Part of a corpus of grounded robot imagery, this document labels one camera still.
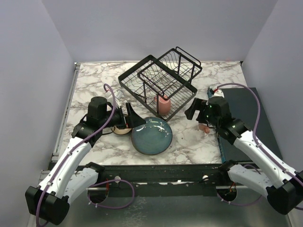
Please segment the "pink printed coffee mug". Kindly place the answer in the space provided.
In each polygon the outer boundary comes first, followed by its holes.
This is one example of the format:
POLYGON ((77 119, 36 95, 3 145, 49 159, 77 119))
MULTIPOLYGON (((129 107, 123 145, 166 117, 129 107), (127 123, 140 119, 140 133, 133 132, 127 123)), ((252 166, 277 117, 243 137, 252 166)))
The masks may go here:
POLYGON ((203 124, 203 123, 199 123, 198 128, 199 128, 199 130, 203 131, 206 134, 210 133, 210 128, 207 125, 203 124))

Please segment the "plain pink mug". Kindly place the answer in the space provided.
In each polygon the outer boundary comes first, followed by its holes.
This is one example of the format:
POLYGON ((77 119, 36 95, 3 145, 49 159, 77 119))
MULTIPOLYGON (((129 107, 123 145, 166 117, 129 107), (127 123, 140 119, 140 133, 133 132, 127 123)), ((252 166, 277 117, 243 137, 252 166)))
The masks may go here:
POLYGON ((171 110, 170 99, 165 100, 161 96, 159 96, 158 110, 159 110, 159 115, 161 115, 161 116, 167 115, 171 110))

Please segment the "black wire dish rack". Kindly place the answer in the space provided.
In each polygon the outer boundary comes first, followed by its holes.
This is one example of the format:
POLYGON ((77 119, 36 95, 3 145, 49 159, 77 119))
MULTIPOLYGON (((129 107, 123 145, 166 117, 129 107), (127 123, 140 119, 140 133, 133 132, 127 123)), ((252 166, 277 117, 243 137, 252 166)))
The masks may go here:
POLYGON ((159 58, 148 55, 118 77, 119 84, 155 116, 169 121, 197 93, 192 80, 202 72, 201 61, 180 47, 159 58), (159 96, 171 101, 171 110, 159 115, 159 96))

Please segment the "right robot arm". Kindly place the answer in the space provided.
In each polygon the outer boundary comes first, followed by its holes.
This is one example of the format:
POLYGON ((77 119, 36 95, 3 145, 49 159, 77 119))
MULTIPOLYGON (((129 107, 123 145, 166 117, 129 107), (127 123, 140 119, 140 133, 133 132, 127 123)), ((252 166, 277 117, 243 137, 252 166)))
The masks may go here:
POLYGON ((218 173, 221 184, 243 184, 264 196, 271 207, 283 215, 303 201, 303 173, 262 144, 242 120, 232 117, 225 98, 195 98, 185 111, 187 119, 191 120, 195 111, 199 112, 196 119, 199 123, 214 126, 219 136, 246 154, 263 172, 258 174, 233 162, 231 167, 218 173))

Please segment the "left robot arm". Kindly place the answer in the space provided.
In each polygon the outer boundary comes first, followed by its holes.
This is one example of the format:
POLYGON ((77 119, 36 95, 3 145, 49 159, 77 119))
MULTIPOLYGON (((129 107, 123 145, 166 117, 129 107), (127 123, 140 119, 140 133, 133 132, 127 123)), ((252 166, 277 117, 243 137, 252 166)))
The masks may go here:
POLYGON ((83 172, 75 175, 82 159, 102 136, 104 128, 135 128, 146 121, 126 103, 127 114, 116 108, 115 102, 104 97, 93 97, 87 114, 75 126, 69 144, 50 173, 37 187, 30 186, 26 201, 30 214, 35 215, 36 225, 40 219, 59 225, 65 219, 70 205, 89 186, 101 186, 105 181, 104 168, 95 163, 87 164, 83 172))

